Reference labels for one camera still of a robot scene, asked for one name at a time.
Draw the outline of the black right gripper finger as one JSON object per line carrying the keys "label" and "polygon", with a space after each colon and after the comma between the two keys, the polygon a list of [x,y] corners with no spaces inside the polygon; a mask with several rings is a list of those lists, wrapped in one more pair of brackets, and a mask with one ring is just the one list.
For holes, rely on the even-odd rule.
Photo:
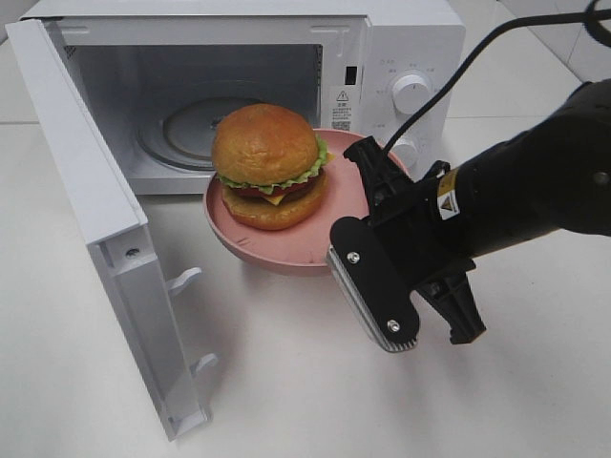
{"label": "black right gripper finger", "polygon": [[352,143],[343,157],[359,170],[369,208],[368,219],[392,219],[413,205],[416,183],[383,152],[372,136]]}
{"label": "black right gripper finger", "polygon": [[424,283],[419,294],[449,325],[451,344],[471,344],[486,331],[465,272]]}

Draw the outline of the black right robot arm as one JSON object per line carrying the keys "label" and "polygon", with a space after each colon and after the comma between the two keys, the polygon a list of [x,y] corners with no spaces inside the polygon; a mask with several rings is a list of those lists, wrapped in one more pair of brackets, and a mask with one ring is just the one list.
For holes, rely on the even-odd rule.
{"label": "black right robot arm", "polygon": [[458,167],[409,178],[371,138],[345,157],[358,167],[368,214],[330,230],[328,258],[362,326],[384,350],[413,348],[411,294],[448,323],[452,344],[485,326],[467,274],[477,257],[558,229],[610,232],[610,84],[578,87],[536,127]]}

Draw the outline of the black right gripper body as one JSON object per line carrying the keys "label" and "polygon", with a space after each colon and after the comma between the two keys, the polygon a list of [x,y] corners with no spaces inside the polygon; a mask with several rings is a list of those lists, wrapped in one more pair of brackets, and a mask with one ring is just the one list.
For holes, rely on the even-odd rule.
{"label": "black right gripper body", "polygon": [[392,219],[368,219],[391,263],[408,289],[419,293],[424,283],[474,269],[474,262],[442,238],[438,225],[437,189],[451,176],[450,164],[436,161],[425,176],[415,181],[413,205]]}

